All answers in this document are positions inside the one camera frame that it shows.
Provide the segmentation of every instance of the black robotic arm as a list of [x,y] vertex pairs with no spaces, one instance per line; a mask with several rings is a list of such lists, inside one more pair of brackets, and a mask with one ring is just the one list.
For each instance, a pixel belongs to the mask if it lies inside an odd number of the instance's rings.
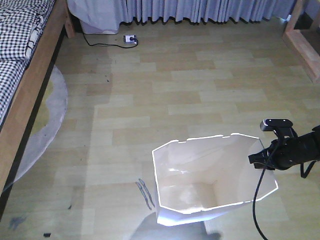
[[[313,165],[320,160],[320,125],[312,132],[298,136],[288,119],[264,119],[260,128],[264,132],[273,131],[277,139],[268,148],[252,154],[249,162],[256,169],[287,170],[300,164],[301,177],[306,178]],[[304,163],[312,161],[304,171]]]

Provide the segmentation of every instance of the white curtain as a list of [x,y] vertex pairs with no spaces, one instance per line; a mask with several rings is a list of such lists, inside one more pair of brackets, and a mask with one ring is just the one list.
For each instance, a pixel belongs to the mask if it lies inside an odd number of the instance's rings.
[[121,22],[147,22],[150,18],[167,22],[184,18],[192,23],[209,20],[223,23],[259,22],[272,16],[287,18],[296,0],[67,0],[69,9],[86,24],[103,32],[118,31]]

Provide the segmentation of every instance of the power strip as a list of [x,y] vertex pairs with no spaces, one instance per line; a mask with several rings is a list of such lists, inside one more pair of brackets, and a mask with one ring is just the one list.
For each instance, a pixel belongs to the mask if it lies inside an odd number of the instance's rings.
[[124,35],[123,41],[126,44],[136,44],[137,43],[137,36],[136,35]]

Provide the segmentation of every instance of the black cable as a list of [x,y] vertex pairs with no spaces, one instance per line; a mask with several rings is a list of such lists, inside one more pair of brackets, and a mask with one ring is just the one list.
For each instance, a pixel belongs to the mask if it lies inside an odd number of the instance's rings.
[[109,46],[114,46],[114,47],[119,47],[119,48],[122,48],[122,49],[132,49],[132,48],[135,48],[136,46],[138,46],[139,44],[139,41],[137,38],[134,38],[132,40],[135,41],[135,45],[134,46],[121,46],[121,45],[118,45],[118,44],[108,44],[108,43],[94,43],[94,44],[90,44],[86,38],[86,35],[85,33],[83,32],[82,33],[83,35],[83,38],[84,40],[86,41],[86,43],[91,46],[91,47],[94,47],[94,46],[101,46],[101,47],[109,47]]
[[258,192],[259,192],[259,188],[262,182],[262,179],[265,175],[268,163],[271,161],[272,156],[275,154],[275,152],[278,150],[280,144],[281,144],[281,138],[279,138],[278,142],[276,143],[275,148],[273,149],[273,151],[271,152],[271,154],[268,156],[267,161],[265,162],[265,165],[262,169],[262,173],[259,179],[259,182],[256,186],[255,189],[255,193],[254,193],[254,197],[253,197],[253,202],[252,202],[252,216],[253,216],[253,221],[254,221],[254,225],[257,229],[257,231],[259,232],[260,236],[264,239],[264,240],[268,240],[268,238],[264,235],[264,233],[262,232],[262,230],[259,227],[258,221],[257,221],[257,217],[256,217],[256,202],[257,202],[257,196],[258,196]]

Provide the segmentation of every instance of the round rug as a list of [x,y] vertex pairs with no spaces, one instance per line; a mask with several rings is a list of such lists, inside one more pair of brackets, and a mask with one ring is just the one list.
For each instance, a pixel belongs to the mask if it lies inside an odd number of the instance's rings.
[[36,163],[55,138],[67,106],[67,85],[60,70],[54,66],[14,181]]

